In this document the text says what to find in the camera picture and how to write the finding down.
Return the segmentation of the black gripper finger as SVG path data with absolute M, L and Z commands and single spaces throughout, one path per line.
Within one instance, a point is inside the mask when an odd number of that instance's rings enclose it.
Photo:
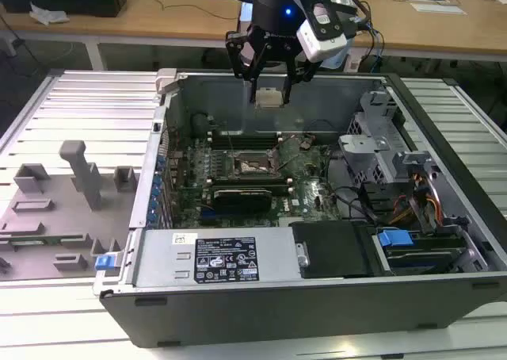
M 226 33 L 225 45 L 234 76 L 250 82 L 250 103 L 256 101 L 257 79 L 267 63 L 269 42 L 263 29 L 249 29 L 246 33 L 229 31 Z M 253 58 L 249 65 L 242 61 L 242 50 L 246 45 L 253 49 Z
M 319 62 L 312 63 L 306 59 L 302 67 L 297 67 L 295 65 L 294 54 L 284 53 L 281 57 L 284 59 L 287 67 L 287 75 L 281 91 L 282 101 L 283 103 L 289 103 L 292 86 L 299 82 L 310 82 L 319 69 Z

